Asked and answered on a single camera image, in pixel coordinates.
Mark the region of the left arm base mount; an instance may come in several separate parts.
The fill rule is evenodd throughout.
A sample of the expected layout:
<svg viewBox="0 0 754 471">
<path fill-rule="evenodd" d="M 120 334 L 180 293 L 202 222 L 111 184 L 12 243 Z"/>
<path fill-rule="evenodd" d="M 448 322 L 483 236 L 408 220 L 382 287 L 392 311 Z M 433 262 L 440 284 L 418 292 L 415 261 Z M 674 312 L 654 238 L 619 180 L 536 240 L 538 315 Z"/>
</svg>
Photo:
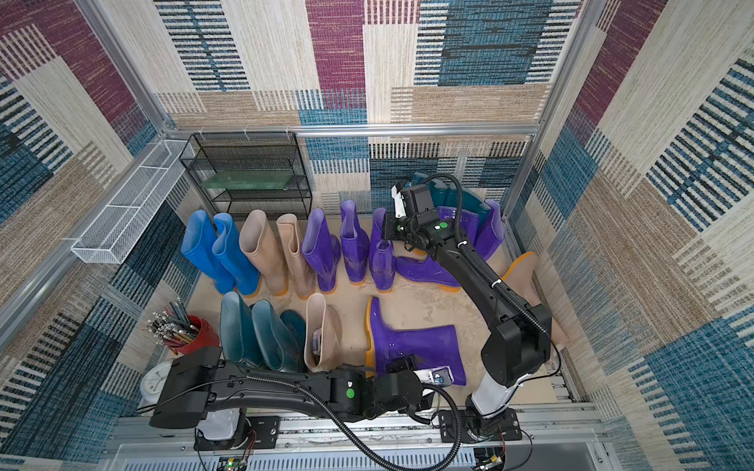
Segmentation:
<svg viewBox="0 0 754 471">
<path fill-rule="evenodd" d="M 195 451 L 274 449 L 280 431 L 280 416 L 248 416 L 241 409 L 209 412 L 198 423 Z"/>
</svg>

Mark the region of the beige rain boot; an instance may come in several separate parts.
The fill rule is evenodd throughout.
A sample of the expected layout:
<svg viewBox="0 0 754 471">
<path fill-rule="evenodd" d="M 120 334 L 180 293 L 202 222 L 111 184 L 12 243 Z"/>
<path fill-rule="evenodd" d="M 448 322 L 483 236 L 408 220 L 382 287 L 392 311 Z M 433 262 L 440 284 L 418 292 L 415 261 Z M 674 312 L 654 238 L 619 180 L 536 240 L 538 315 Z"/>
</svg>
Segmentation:
<svg viewBox="0 0 754 471">
<path fill-rule="evenodd" d="M 314 373 L 331 371 L 343 364 L 342 324 L 338 311 L 316 292 L 306 302 L 304 362 Z"/>
<path fill-rule="evenodd" d="M 264 211 L 249 213 L 240 233 L 242 253 L 259 271 L 273 296 L 288 292 L 287 265 L 280 241 L 273 233 Z"/>
<path fill-rule="evenodd" d="M 302 254 L 298 218 L 291 213 L 284 214 L 277 219 L 276 225 L 296 295 L 308 299 L 315 292 L 316 274 Z"/>
</svg>

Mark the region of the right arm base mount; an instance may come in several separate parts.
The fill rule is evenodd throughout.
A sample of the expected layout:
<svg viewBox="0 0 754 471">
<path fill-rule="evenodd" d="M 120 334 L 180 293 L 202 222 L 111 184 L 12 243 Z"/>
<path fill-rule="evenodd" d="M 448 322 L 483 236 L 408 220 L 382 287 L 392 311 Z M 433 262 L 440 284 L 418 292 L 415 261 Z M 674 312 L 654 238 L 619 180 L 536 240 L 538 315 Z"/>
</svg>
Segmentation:
<svg viewBox="0 0 754 471">
<path fill-rule="evenodd" d="M 520 441 L 523 433 L 511 402 L 525 378 L 526 375 L 506 387 L 485 374 L 478 388 L 467 397 L 465 409 L 459 412 L 461 418 L 457 419 L 450 408 L 439 409 L 436 419 L 442 442 L 451 443 L 457 438 L 469 445 L 498 440 Z"/>
</svg>

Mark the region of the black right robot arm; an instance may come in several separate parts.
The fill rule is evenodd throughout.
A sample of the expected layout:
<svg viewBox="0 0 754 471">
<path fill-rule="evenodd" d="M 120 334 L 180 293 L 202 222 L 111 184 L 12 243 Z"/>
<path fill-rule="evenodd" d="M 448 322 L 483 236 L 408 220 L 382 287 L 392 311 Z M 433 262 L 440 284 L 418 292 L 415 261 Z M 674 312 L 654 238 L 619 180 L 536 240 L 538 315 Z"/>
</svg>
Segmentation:
<svg viewBox="0 0 754 471">
<path fill-rule="evenodd" d="M 438 173 L 417 184 L 402 182 L 391 190 L 395 211 L 386 216 L 382 234 L 389 241 L 403 241 L 408 249 L 425 251 L 459 283 L 473 301 L 490 332 L 481 349 L 485 377 L 470 396 L 472 408 L 482 419 L 504 413 L 526 383 L 552 353 L 558 353 L 552 335 L 552 314 L 540 303 L 531 304 L 498 276 L 461 230 L 463 197 L 458 196 L 453 219 L 441 218 L 426 184 L 447 179 L 458 192 L 461 183 Z"/>
</svg>

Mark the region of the beige rain boot wall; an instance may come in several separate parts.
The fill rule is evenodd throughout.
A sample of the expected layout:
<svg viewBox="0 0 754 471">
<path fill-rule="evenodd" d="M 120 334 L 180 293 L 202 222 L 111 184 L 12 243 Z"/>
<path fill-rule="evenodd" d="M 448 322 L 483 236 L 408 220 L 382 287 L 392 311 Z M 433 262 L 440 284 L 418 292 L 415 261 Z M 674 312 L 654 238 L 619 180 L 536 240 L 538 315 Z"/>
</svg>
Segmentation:
<svg viewBox="0 0 754 471">
<path fill-rule="evenodd" d="M 531 306 L 542 303 L 534 284 L 534 271 L 539 263 L 539 256 L 533 251 L 520 255 L 502 276 L 502 280 Z M 556 319 L 552 320 L 552 338 L 558 349 L 569 344 L 569 337 Z"/>
</svg>

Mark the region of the red pen holder cup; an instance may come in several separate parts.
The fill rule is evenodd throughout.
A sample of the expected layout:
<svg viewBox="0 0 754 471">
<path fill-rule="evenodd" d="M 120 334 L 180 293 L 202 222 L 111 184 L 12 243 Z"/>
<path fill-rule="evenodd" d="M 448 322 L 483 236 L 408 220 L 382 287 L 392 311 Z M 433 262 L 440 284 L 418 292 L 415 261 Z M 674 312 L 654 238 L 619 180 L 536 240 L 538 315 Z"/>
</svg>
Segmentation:
<svg viewBox="0 0 754 471">
<path fill-rule="evenodd" d="M 180 298 L 169 301 L 160 312 L 153 312 L 145 327 L 157 345 L 167 347 L 174 354 L 186 355 L 204 349 L 220 347 L 220 336 L 204 319 L 190 315 Z"/>
</svg>

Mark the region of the green tray on rack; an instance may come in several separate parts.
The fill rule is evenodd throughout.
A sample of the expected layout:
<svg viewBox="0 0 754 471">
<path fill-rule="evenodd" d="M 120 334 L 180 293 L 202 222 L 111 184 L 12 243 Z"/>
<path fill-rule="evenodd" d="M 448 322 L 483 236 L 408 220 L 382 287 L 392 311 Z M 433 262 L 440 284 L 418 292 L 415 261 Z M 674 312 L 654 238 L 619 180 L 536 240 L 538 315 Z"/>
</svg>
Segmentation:
<svg viewBox="0 0 754 471">
<path fill-rule="evenodd" d="M 290 171 L 221 171 L 201 183 L 208 190 L 284 190 Z"/>
</svg>

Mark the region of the white round clock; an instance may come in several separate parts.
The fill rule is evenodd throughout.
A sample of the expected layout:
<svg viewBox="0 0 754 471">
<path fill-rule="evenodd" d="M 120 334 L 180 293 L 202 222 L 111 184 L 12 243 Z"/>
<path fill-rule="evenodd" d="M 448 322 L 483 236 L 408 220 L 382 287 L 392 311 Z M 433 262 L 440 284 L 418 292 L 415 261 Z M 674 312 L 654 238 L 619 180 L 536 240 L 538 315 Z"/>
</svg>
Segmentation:
<svg viewBox="0 0 754 471">
<path fill-rule="evenodd" d="M 171 361 L 160 362 L 148 370 L 141 378 L 139 391 L 143 402 L 147 405 L 156 404 L 165 386 L 172 367 Z"/>
</svg>

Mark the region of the purple rain boot front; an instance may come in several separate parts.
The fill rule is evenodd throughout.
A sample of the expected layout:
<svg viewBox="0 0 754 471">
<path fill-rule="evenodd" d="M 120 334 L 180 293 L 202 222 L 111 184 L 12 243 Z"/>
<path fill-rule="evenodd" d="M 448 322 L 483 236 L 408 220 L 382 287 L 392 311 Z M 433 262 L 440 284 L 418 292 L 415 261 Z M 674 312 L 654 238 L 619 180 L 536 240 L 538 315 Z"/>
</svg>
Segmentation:
<svg viewBox="0 0 754 471">
<path fill-rule="evenodd" d="M 383 239 L 385 208 L 377 208 L 372 216 L 369 247 L 369 270 L 379 292 L 390 292 L 396 275 L 396 259 L 392 241 Z"/>
</svg>

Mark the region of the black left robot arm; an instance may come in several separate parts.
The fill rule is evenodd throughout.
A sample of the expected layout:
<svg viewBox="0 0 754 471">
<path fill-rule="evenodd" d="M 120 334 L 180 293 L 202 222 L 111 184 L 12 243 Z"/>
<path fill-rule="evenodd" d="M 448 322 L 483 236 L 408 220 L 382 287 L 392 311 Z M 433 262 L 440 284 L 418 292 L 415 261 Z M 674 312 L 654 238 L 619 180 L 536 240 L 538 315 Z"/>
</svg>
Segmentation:
<svg viewBox="0 0 754 471">
<path fill-rule="evenodd" d="M 456 434 L 453 445 L 445 457 L 428 467 L 444 470 L 461 449 L 463 414 L 442 387 L 421 382 L 410 370 L 370 378 L 353 368 L 275 372 L 227 361 L 222 358 L 221 347 L 203 347 L 172 361 L 159 400 L 149 408 L 149 425 L 165 430 L 194 429 L 211 412 L 249 407 L 282 409 L 331 420 L 369 460 L 386 470 L 402 470 L 402 465 L 388 461 L 363 443 L 349 425 L 392 411 L 406 415 L 417 412 L 426 392 L 438 394 L 451 408 Z"/>
</svg>

